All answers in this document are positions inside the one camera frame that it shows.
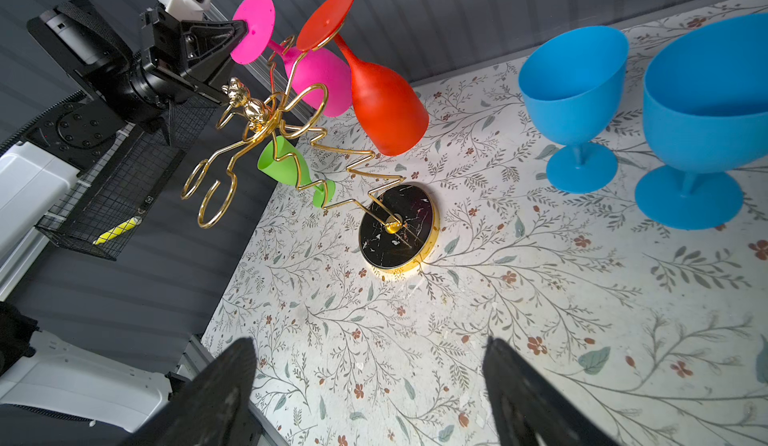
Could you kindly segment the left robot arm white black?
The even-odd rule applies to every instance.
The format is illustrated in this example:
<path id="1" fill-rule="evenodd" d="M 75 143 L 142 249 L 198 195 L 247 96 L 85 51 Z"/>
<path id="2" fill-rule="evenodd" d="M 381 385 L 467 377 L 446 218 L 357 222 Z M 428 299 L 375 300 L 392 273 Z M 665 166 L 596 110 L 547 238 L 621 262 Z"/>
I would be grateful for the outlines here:
<path id="1" fill-rule="evenodd" d="M 175 110 L 223 104 L 248 28 L 156 6 L 142 14 L 142 46 L 132 50 L 89 0 L 62 2 L 27 28 L 79 88 L 1 148 L 1 252 L 12 256 L 39 232 L 111 259 L 186 152 Z M 134 432 L 183 383 L 76 347 L 1 306 L 5 405 Z"/>

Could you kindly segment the blue wine glass front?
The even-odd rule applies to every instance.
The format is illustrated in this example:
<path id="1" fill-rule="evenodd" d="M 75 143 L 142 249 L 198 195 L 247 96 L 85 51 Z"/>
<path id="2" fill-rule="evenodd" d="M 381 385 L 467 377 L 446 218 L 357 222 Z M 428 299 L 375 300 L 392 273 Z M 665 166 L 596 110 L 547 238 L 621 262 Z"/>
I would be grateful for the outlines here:
<path id="1" fill-rule="evenodd" d="M 545 138 L 561 146 L 546 167 L 555 188 L 591 193 L 617 173 L 613 151 L 592 139 L 618 112 L 628 54 L 621 30 L 588 26 L 549 40 L 523 64 L 518 84 L 528 114 Z"/>

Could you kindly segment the blue wine glass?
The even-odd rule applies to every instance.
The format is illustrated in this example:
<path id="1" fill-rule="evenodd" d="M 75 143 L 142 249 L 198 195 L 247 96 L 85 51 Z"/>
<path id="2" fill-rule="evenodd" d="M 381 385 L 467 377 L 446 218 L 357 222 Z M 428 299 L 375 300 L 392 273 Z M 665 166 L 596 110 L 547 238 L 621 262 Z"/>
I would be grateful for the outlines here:
<path id="1" fill-rule="evenodd" d="M 617 173 L 613 151 L 592 139 L 618 112 L 628 54 L 621 30 L 588 26 L 549 40 L 523 64 L 518 84 L 528 114 L 545 138 L 561 146 L 546 167 L 555 188 L 591 193 Z"/>
<path id="2" fill-rule="evenodd" d="M 663 48 L 644 76 L 643 131 L 662 166 L 638 182 L 650 219 L 700 230 L 732 220 L 730 170 L 767 154 L 767 16 L 710 24 Z"/>

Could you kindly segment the red wine glass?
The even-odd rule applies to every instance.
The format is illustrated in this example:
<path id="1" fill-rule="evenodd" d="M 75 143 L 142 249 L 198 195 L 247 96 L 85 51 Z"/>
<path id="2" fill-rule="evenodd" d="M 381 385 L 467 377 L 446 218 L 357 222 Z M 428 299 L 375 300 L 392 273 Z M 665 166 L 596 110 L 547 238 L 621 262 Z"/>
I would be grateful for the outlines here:
<path id="1" fill-rule="evenodd" d="M 414 89 L 394 70 L 360 60 L 340 34 L 355 0 L 326 0 L 304 24 L 296 46 L 315 52 L 335 42 L 351 72 L 352 106 L 378 151 L 398 156 L 414 148 L 429 125 L 429 114 Z"/>

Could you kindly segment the lime green wine glass front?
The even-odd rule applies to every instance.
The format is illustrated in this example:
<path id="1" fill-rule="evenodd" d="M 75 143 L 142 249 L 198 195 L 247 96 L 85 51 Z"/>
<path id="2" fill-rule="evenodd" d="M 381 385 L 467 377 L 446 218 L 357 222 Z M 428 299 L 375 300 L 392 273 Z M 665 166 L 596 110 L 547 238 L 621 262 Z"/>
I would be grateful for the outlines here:
<path id="1" fill-rule="evenodd" d="M 284 136 L 272 134 L 258 159 L 258 169 L 279 183 L 298 190 L 313 190 L 313 205 L 330 206 L 336 183 L 332 180 L 312 179 L 303 155 Z"/>

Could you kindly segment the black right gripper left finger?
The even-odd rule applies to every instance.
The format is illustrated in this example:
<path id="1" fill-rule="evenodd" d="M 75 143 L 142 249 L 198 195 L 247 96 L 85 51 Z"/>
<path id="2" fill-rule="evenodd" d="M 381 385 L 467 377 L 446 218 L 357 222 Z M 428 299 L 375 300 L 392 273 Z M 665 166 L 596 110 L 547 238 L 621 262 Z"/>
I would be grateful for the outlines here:
<path id="1" fill-rule="evenodd" d="M 249 410 L 256 351 L 234 341 L 124 445 L 256 445 L 258 421 Z"/>

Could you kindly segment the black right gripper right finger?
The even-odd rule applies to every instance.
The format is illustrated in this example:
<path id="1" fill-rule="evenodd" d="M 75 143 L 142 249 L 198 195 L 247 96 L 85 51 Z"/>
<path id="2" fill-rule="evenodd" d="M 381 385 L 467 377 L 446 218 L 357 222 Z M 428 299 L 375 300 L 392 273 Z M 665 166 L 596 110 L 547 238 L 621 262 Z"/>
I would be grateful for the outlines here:
<path id="1" fill-rule="evenodd" d="M 506 341 L 490 336 L 482 362 L 502 445 L 614 445 Z"/>

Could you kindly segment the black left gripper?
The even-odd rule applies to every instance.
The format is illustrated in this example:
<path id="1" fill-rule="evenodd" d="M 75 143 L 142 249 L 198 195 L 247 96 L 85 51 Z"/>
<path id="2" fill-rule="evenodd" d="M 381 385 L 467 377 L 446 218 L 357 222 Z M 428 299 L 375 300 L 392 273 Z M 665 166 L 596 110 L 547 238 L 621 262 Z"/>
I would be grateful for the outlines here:
<path id="1" fill-rule="evenodd" d="M 247 32 L 244 20 L 176 20 L 156 6 L 140 16 L 140 24 L 140 98 L 179 98 L 183 104 L 195 96 L 225 104 L 222 88 L 230 78 L 231 58 L 212 54 L 229 54 L 240 44 Z"/>

